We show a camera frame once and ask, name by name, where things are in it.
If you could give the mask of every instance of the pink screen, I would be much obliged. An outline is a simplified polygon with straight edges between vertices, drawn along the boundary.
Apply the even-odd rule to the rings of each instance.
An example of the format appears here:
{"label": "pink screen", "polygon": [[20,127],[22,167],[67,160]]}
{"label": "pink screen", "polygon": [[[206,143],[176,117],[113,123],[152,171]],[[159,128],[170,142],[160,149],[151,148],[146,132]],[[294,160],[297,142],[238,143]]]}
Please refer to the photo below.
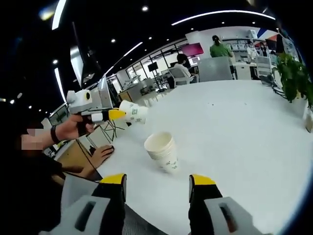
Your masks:
{"label": "pink screen", "polygon": [[200,43],[189,44],[189,45],[183,46],[181,50],[186,56],[203,54],[203,49]]}

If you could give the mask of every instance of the green shirt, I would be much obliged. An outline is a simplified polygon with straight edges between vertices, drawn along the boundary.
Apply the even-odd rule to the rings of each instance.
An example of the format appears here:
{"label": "green shirt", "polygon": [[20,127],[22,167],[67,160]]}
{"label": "green shirt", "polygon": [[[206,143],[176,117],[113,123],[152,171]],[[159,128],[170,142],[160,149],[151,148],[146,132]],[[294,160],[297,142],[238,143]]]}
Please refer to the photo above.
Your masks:
{"label": "green shirt", "polygon": [[232,57],[231,51],[228,47],[220,43],[218,46],[213,45],[210,47],[210,53],[212,57],[229,56]]}

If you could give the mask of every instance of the wristwatch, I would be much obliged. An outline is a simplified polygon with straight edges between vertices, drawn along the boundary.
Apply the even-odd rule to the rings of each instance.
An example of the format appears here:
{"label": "wristwatch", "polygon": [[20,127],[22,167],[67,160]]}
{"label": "wristwatch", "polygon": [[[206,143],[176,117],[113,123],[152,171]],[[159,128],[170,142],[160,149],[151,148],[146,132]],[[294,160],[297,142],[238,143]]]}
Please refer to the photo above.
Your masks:
{"label": "wristwatch", "polygon": [[57,135],[56,135],[56,133],[55,133],[55,128],[56,128],[56,125],[53,125],[53,126],[51,127],[50,133],[51,133],[51,138],[52,138],[53,142],[54,142],[55,144],[57,144],[57,143],[59,143],[60,141],[59,141],[59,139],[57,138]]}

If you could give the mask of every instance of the stack of paper cups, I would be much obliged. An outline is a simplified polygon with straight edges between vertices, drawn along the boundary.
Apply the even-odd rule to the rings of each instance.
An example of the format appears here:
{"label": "stack of paper cups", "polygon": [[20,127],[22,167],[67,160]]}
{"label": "stack of paper cups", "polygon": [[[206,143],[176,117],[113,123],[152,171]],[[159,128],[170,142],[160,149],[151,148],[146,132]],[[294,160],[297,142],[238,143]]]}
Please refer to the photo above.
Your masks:
{"label": "stack of paper cups", "polygon": [[126,113],[124,119],[127,122],[146,123],[148,108],[145,106],[139,106],[127,100],[123,100],[119,106],[119,110]]}
{"label": "stack of paper cups", "polygon": [[168,173],[175,173],[178,170],[176,145],[170,133],[152,134],[147,138],[144,146],[159,168]]}

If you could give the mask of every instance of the round white table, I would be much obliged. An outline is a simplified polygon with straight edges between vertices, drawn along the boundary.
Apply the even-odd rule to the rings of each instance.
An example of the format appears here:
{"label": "round white table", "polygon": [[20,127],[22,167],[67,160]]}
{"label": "round white table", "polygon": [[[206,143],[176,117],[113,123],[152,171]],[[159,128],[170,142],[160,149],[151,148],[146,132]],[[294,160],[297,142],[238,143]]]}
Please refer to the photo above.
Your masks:
{"label": "round white table", "polygon": [[[169,131],[179,153],[175,175],[157,169],[143,143]],[[300,205],[312,172],[313,135],[288,102],[260,81],[216,81],[179,86],[113,143],[98,171],[127,174],[126,203],[169,235],[190,232],[189,175],[213,179],[263,233],[277,234]]]}

